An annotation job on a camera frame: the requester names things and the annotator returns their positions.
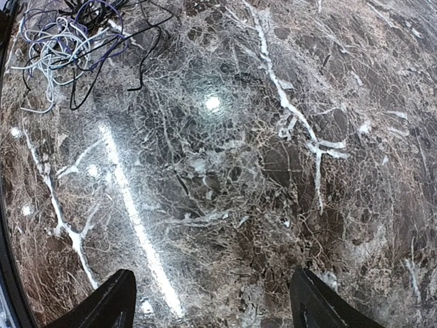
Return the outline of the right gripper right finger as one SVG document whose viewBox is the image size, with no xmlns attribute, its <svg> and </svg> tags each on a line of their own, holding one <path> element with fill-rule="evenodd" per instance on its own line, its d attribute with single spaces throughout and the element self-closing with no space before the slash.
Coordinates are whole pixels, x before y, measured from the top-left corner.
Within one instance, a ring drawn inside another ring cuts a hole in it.
<svg viewBox="0 0 437 328">
<path fill-rule="evenodd" d="M 378 327 L 309 269 L 298 267 L 290 282 L 290 301 L 295 327 Z"/>
</svg>

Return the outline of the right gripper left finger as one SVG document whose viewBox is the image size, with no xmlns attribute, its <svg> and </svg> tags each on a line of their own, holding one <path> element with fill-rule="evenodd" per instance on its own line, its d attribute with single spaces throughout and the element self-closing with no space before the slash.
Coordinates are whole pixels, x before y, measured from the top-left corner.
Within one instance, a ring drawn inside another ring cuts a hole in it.
<svg viewBox="0 0 437 328">
<path fill-rule="evenodd" d="M 135 274 L 120 269 L 84 301 L 48 327 L 133 327 L 137 286 Z"/>
</svg>

